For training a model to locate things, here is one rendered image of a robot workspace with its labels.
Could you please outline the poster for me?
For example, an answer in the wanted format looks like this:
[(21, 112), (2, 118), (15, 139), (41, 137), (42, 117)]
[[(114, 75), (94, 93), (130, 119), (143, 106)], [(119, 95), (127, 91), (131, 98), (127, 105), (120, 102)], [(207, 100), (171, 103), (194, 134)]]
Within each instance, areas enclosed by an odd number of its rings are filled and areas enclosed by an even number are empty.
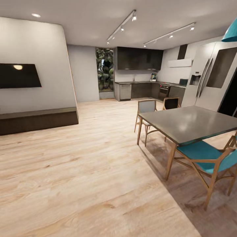
[(156, 82), (157, 72), (152, 72), (150, 76), (150, 82)]

